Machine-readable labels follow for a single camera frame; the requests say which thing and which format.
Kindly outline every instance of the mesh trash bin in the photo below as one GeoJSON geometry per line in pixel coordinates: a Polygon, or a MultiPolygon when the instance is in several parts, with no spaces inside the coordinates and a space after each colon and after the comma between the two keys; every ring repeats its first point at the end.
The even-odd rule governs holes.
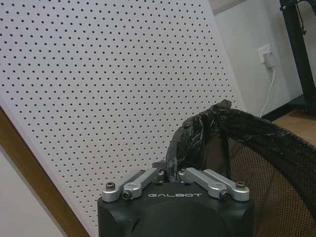
{"type": "Polygon", "coordinates": [[[166,155],[170,182],[185,167],[243,181],[255,200],[255,237],[316,237],[316,147],[227,100],[191,117],[166,155]]]}

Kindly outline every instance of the black metal stand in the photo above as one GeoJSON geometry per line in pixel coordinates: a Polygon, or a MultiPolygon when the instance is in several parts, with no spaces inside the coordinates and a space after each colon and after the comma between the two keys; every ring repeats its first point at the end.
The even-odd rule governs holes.
{"type": "MultiPolygon", "coordinates": [[[[305,1],[310,3],[316,15],[316,0],[305,1]]],[[[289,105],[295,108],[316,112],[316,88],[296,9],[296,4],[299,2],[301,2],[301,0],[280,0],[280,9],[283,12],[297,72],[303,89],[303,95],[290,101],[289,105]]]]}

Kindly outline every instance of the white pegboard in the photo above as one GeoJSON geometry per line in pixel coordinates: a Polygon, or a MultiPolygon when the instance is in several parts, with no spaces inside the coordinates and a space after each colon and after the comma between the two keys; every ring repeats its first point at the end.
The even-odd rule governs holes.
{"type": "Polygon", "coordinates": [[[208,0],[0,0],[1,106],[91,236],[104,184],[244,109],[208,0]]]}

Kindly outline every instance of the electrical outlet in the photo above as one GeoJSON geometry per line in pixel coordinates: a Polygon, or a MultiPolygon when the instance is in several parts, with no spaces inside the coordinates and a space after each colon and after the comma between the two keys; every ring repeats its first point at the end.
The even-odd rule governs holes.
{"type": "Polygon", "coordinates": [[[257,49],[257,51],[260,58],[260,62],[264,63],[265,58],[263,57],[263,55],[271,51],[271,46],[270,44],[266,44],[265,46],[262,46],[261,48],[257,49]]]}

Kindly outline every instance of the wooden trim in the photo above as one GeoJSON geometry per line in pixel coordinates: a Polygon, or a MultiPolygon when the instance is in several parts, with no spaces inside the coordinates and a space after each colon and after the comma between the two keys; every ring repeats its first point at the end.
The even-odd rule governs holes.
{"type": "Polygon", "coordinates": [[[0,107],[0,144],[69,237],[88,237],[78,218],[0,107]]]}

